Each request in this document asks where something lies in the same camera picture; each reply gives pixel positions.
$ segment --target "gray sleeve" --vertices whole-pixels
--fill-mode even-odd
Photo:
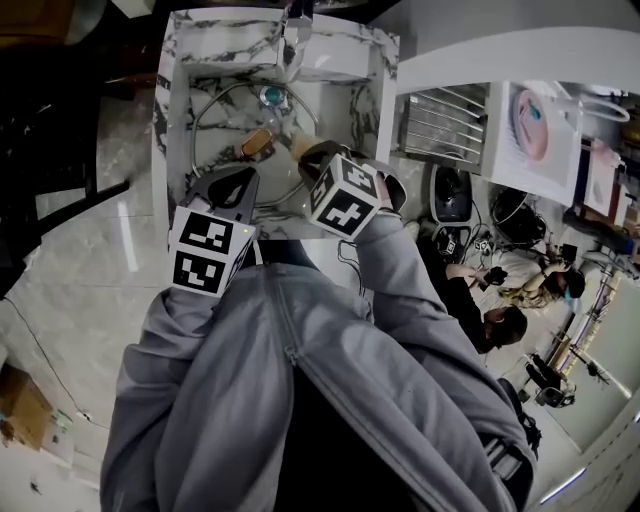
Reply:
[[[509,439],[529,456],[508,398],[458,321],[447,313],[400,219],[377,215],[356,244],[363,284],[375,292],[376,326],[420,362],[476,432]]]
[[[157,510],[153,462],[191,361],[211,332],[219,299],[170,288],[125,349],[100,482],[102,510]]]

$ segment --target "faucet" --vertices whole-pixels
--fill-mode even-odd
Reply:
[[[279,82],[293,82],[300,73],[304,49],[311,39],[313,3],[314,0],[292,0],[284,9],[276,35]]]

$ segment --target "floor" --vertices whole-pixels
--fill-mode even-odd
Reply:
[[[75,417],[76,452],[96,463],[107,442],[122,351],[138,341],[147,307],[165,280],[165,257],[157,250],[153,226],[152,106],[153,90],[140,91],[131,102],[103,99],[98,184],[106,187],[128,177],[131,189],[49,233],[8,294],[11,303],[0,301],[0,339],[9,349],[9,362],[31,374],[56,407],[71,415],[89,415],[90,422]],[[413,198],[407,214],[416,216],[422,165],[395,164]],[[488,219],[487,184],[474,178],[474,187],[480,213]],[[82,191],[41,196],[38,212],[43,216],[81,197]],[[592,243],[564,229],[559,205],[541,200],[537,208],[555,243],[573,242],[581,248]],[[323,272],[357,290],[355,272],[337,261],[336,241],[310,241],[305,247]],[[489,369],[497,377],[509,373],[521,378],[522,355],[546,349],[568,314],[564,303],[544,314],[527,312],[530,327],[524,340],[491,352]]]

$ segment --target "jacket zipper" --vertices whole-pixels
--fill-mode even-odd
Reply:
[[[291,321],[289,319],[289,315],[286,311],[285,308],[285,304],[284,304],[284,299],[282,298],[282,293],[280,291],[280,288],[278,287],[277,283],[274,283],[272,281],[272,276],[267,274],[266,277],[268,283],[267,283],[267,289],[269,291],[269,294],[271,295],[271,291],[273,290],[273,295],[275,295],[275,299],[276,299],[276,305],[274,305],[274,308],[279,308],[279,311],[276,311],[276,315],[279,317],[278,318],[278,330],[280,332],[282,332],[283,330],[286,331],[285,335],[287,336],[287,339],[291,339],[291,340],[295,340],[295,334],[294,334],[294,330],[291,327]],[[281,328],[281,322],[283,322],[285,324],[284,329]],[[359,437],[364,441],[365,439],[367,439],[367,437],[372,436],[372,437],[377,437],[375,435],[375,432],[366,432],[363,431],[362,427],[360,426],[360,420],[356,417],[356,415],[352,414],[351,411],[349,411],[346,407],[344,407],[339,400],[335,399],[333,397],[333,393],[331,391],[331,386],[325,384],[324,380],[322,377],[320,377],[320,375],[318,375],[314,369],[313,369],[313,364],[309,363],[306,359],[301,358],[298,351],[296,350],[296,347],[294,345],[286,345],[284,347],[284,354],[287,357],[287,360],[289,361],[289,363],[291,364],[292,367],[299,367],[305,374],[306,376],[309,378],[309,380],[318,388],[318,390],[320,391],[320,393],[322,393],[322,396],[325,397],[325,399],[327,399],[329,401],[329,403],[336,409],[336,411],[338,411],[338,414],[340,416],[342,416],[342,418],[351,426],[351,428],[353,428],[353,430],[359,435]],[[431,493],[424,488],[424,486],[422,484],[419,483],[418,479],[413,479],[413,482],[415,483],[415,485],[411,485],[409,482],[407,482],[401,475],[403,474],[409,474],[409,471],[407,471],[403,466],[401,466],[399,463],[392,463],[391,461],[387,461],[387,459],[385,457],[382,456],[382,454],[380,454],[378,452],[378,448],[367,443],[367,445],[369,446],[369,448],[371,448],[374,453],[376,453],[378,455],[378,457],[380,457],[382,460],[385,461],[386,464],[389,465],[389,467],[403,480],[405,481],[405,483],[414,490],[414,492],[416,493],[417,496],[419,496],[424,503],[428,504],[429,506],[433,507],[434,510],[445,510],[445,507],[442,506],[442,504],[439,502],[439,500],[437,498],[434,498],[434,496],[431,495]]]

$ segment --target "marble countertop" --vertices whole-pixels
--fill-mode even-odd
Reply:
[[[152,181],[158,239],[166,245],[175,206],[195,180],[188,146],[195,116],[213,95],[241,81],[275,80],[273,46],[279,9],[206,8],[173,12],[162,48],[154,102]],[[320,119],[317,135],[387,161],[391,144],[398,38],[343,20],[316,15],[298,80],[287,84]],[[272,150],[252,165],[260,175],[258,201],[272,201],[299,182],[289,153],[297,131],[314,135],[314,123],[292,96],[279,107],[259,100],[259,87],[240,87],[201,118],[196,162],[215,172],[242,156],[255,128],[274,134]],[[261,239],[323,238],[306,221],[308,192],[300,190],[270,209],[256,209]]]

